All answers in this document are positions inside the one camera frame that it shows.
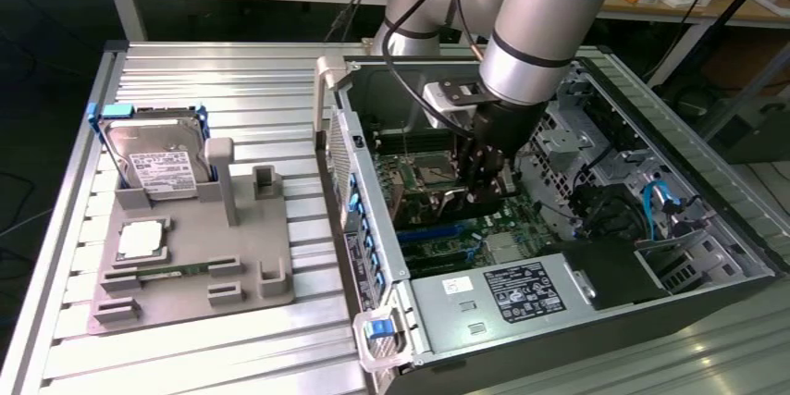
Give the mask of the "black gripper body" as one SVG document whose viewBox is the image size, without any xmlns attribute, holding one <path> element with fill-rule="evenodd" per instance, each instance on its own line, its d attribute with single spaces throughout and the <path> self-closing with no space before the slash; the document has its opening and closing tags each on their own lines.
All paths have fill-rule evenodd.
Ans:
<svg viewBox="0 0 790 395">
<path fill-rule="evenodd" d="M 499 101 L 478 105 L 473 118 L 474 140 L 505 155 L 515 155 L 535 134 L 547 104 L 517 105 Z"/>
</svg>

